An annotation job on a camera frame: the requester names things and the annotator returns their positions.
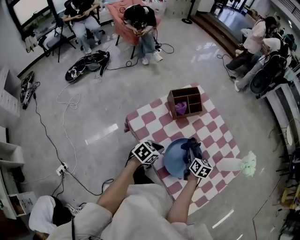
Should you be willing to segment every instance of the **white cable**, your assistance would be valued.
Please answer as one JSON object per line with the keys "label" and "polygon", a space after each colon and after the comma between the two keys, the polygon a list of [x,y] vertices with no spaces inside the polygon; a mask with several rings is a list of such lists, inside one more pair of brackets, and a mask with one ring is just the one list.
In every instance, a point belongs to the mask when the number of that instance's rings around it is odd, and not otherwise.
{"label": "white cable", "polygon": [[58,176],[57,174],[50,174],[49,176],[44,177],[44,178],[40,178],[40,179],[33,180],[33,181],[29,181],[29,182],[20,182],[20,183],[21,183],[21,184],[28,184],[28,183],[32,183],[32,182],[37,182],[37,181],[44,180],[44,179],[49,178],[49,177],[54,176],[54,175]]}
{"label": "white cable", "polygon": [[[66,104],[66,105],[67,105],[66,109],[64,110],[64,112],[63,112],[63,114],[62,114],[62,127],[64,128],[65,134],[66,134],[68,140],[70,141],[70,143],[71,143],[71,145],[72,145],[72,147],[73,147],[73,149],[74,149],[75,159],[76,159],[76,164],[75,164],[75,167],[74,167],[73,171],[72,171],[71,173],[65,172],[66,174],[72,174],[72,173],[75,171],[75,169],[76,169],[76,167],[77,167],[77,153],[76,153],[76,148],[75,148],[74,145],[72,144],[72,142],[71,142],[71,140],[70,140],[70,138],[69,138],[69,136],[68,136],[68,134],[67,134],[67,131],[66,131],[66,129],[65,129],[65,112],[66,112],[66,110],[68,109],[69,106],[71,106],[71,108],[74,109],[74,110],[76,110],[76,109],[78,108],[78,103],[80,102],[80,93],[75,94],[75,95],[69,100],[68,103],[65,103],[65,102],[59,102],[57,99],[60,97],[61,93],[62,93],[68,86],[70,86],[70,85],[71,85],[71,83],[70,83],[69,85],[67,85],[66,87],[64,87],[63,90],[61,90],[61,92],[59,93],[59,95],[56,97],[56,102],[57,102],[57,103],[59,103],[59,104]],[[79,100],[78,100],[77,102],[72,102],[72,100],[73,100],[77,95],[79,96]]]}

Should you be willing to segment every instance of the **pink and white checkered mat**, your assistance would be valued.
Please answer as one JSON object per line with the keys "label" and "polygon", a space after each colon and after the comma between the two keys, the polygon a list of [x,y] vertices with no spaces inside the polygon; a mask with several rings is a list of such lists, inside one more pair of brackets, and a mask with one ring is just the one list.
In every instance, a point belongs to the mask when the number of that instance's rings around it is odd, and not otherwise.
{"label": "pink and white checkered mat", "polygon": [[[240,150],[217,109],[197,83],[188,87],[198,87],[201,94],[202,113],[180,120],[173,120],[169,113],[167,96],[155,100],[126,118],[128,130],[138,141],[154,140],[165,149],[178,138],[194,137],[201,144],[202,155],[214,167],[210,175],[203,179],[195,190],[189,215],[203,207],[210,199],[221,192],[239,172],[219,171],[215,165],[223,157],[240,158]],[[154,169],[172,198],[176,199],[186,181],[175,178],[164,167],[163,155],[154,163]]]}

